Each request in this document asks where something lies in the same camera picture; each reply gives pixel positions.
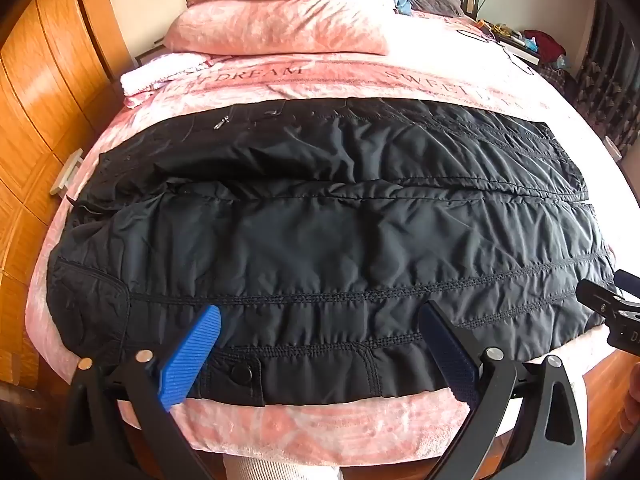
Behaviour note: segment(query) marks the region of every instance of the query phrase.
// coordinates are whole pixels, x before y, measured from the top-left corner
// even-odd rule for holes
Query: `pink bedspread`
[[[181,114],[283,98],[446,101],[547,122],[584,175],[590,202],[618,265],[640,274],[636,257],[640,235],[623,232],[618,224],[623,218],[626,225],[640,225],[640,210],[607,150],[580,115],[500,46],[470,38],[478,32],[463,22],[398,15],[393,26],[389,56],[231,58],[170,82],[139,108],[114,119],[87,155],[69,195],[78,195],[100,152],[153,123]],[[47,257],[60,237],[69,207],[68,201],[62,203],[49,228],[26,310],[31,340],[67,381],[78,357],[63,347],[51,320],[46,270]],[[606,336],[606,328],[595,328],[554,352],[564,360],[570,378],[579,380],[611,352]],[[128,421],[135,422],[128,404],[123,403],[122,411]],[[315,465],[370,465],[438,456],[466,413],[466,405],[456,402],[449,390],[332,406],[252,408],[191,399],[172,408],[185,436],[198,449]]]

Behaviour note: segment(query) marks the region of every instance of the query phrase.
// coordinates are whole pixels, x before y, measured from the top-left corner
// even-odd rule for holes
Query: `floor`
[[[585,375],[589,400],[588,480],[598,479],[621,436],[618,413],[628,386],[629,370],[638,361],[638,357],[617,351]],[[43,480],[54,478],[54,442],[67,389],[66,383],[42,360],[37,392],[0,383],[0,418]],[[127,436],[145,471],[161,478],[141,432],[128,428]],[[495,439],[477,478],[484,478],[495,471],[507,442],[508,435]],[[198,454],[217,480],[226,480],[221,455]],[[343,474],[345,480],[422,480],[435,463],[436,460],[420,460],[395,465],[347,467],[343,468]]]

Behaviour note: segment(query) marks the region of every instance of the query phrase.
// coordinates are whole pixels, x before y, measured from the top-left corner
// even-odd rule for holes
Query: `curtain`
[[[596,4],[578,87],[575,108],[625,156],[640,133],[640,52],[605,0]]]

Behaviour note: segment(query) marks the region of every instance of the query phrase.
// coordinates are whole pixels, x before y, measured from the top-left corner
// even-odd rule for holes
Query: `jacket zipper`
[[[216,124],[216,125],[213,127],[213,129],[214,129],[214,130],[219,130],[219,129],[223,126],[223,124],[225,124],[225,123],[227,123],[227,122],[228,122],[228,120],[229,120],[229,116],[228,116],[228,115],[225,115],[225,116],[222,118],[222,120],[221,120],[218,124]]]

